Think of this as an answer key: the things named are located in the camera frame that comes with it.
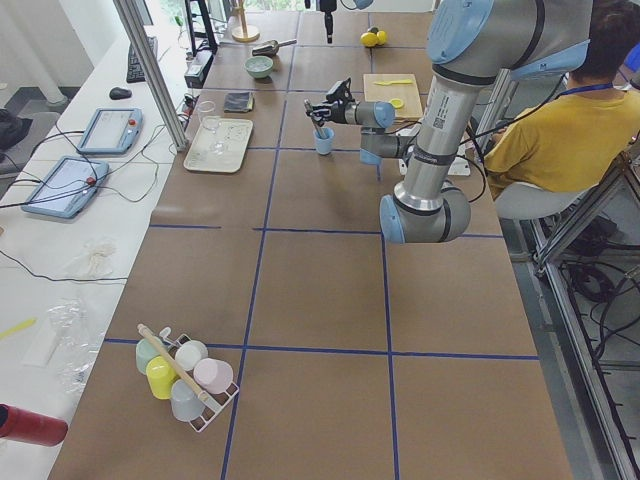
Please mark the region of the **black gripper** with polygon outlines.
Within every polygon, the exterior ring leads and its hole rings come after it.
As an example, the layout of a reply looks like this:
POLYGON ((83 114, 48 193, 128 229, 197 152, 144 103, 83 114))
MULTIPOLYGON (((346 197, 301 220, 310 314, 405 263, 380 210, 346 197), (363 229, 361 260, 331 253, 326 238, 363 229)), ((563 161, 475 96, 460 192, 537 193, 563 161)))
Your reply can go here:
POLYGON ((337 81, 326 92, 325 101, 312 104, 309 118, 313 123, 357 125, 358 102, 351 92, 351 79, 337 81))
POLYGON ((315 9, 324 13, 324 25, 328 44, 333 43, 334 20, 333 12, 336 11, 336 0, 305 0, 307 9, 315 9))

